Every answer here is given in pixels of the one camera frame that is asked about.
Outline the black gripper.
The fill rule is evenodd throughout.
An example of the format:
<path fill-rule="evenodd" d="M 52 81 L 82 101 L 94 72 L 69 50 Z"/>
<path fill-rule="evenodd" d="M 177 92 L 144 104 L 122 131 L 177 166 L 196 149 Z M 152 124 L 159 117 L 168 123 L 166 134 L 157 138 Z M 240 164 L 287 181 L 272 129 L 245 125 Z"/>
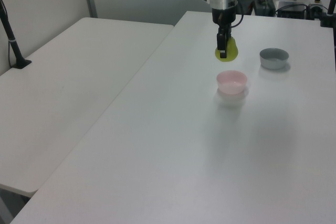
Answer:
<path fill-rule="evenodd" d="M 217 50 L 220 59 L 227 59 L 227 44 L 230 38 L 230 30 L 225 26 L 230 26 L 236 19 L 236 7 L 228 9 L 212 8 L 212 20 L 219 26 L 217 33 Z"/>

